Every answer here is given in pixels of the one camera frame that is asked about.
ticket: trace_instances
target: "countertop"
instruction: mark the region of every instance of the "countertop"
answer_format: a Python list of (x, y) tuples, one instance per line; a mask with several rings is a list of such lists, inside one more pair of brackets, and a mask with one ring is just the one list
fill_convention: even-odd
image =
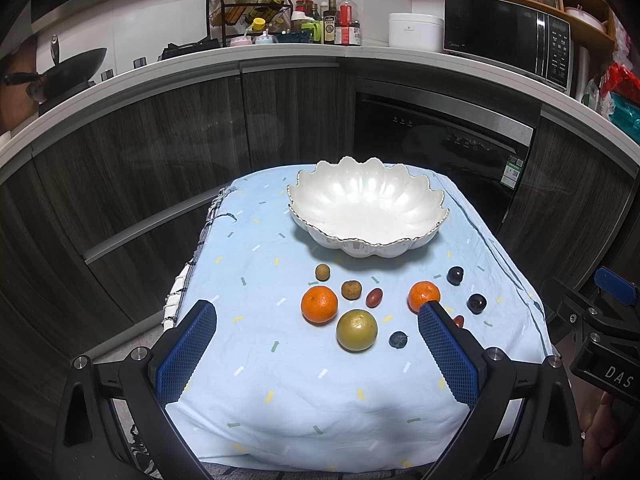
[(287, 66), (292, 59), (309, 63), (331, 58), (363, 58), (421, 64), (464, 73), (514, 92), (527, 94), (542, 103), (543, 115), (583, 136), (637, 173), (640, 146), (599, 114), (568, 95), (515, 72), (463, 57), (389, 47), (342, 47), (316, 44), (254, 45), (197, 52), (158, 61), (98, 83), (37, 118), (0, 148), (0, 182), (44, 150), (80, 126), (113, 110), (163, 91), (226, 75), (255, 66)]

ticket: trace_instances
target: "white scalloped bowl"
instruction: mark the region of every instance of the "white scalloped bowl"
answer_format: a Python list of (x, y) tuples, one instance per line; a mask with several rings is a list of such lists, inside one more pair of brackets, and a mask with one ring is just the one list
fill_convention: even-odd
[(322, 160), (298, 172), (287, 186), (289, 211), (322, 247), (356, 258), (394, 258), (429, 242), (445, 221), (444, 192), (426, 175), (411, 176), (404, 164), (385, 166), (377, 158), (359, 163), (345, 156)]

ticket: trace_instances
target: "dishwasher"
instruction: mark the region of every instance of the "dishwasher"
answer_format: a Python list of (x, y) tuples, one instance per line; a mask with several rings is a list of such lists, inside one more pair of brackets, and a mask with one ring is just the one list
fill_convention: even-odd
[(518, 188), (533, 128), (427, 90), (359, 79), (353, 156), (448, 176), (495, 235)]

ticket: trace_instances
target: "white countertop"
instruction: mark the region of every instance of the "white countertop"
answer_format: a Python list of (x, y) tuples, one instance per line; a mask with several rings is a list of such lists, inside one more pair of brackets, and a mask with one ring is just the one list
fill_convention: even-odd
[[(0, 170), (4, 168), (4, 175), (0, 178), (0, 182), (6, 179), (8, 172), (8, 174), (12, 173), (28, 160), (32, 152), (41, 151), (83, 124), (135, 102), (141, 96), (158, 94), (161, 91), (217, 76), (237, 74), (239, 62), (258, 60), (277, 62), (278, 58), (283, 57), (384, 59), (427, 65), (474, 76), (539, 100), (543, 104), (543, 109), (547, 108), (553, 113), (559, 111), (558, 115), (561, 117), (568, 116), (569, 122), (577, 123), (581, 128), (590, 130), (592, 137), (594, 133), (596, 137), (603, 137), (602, 140), (613, 145), (614, 152), (620, 150), (633, 163), (640, 166), (640, 146), (624, 132), (562, 92), (515, 72), (463, 57), (433, 52), (368, 46), (276, 44), (209, 50), (158, 61), (130, 70), (80, 92), (37, 118), (0, 148)], [(32, 150), (32, 143), (35, 141), (38, 141), (40, 148)]]

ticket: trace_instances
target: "orange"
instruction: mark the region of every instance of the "orange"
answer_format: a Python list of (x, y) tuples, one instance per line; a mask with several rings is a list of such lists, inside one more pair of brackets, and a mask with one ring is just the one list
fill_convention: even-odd
[(312, 286), (300, 303), (302, 315), (311, 323), (326, 323), (331, 321), (338, 312), (338, 298), (327, 286)]
[(417, 314), (427, 301), (440, 301), (440, 289), (431, 282), (414, 283), (407, 297), (409, 308)]

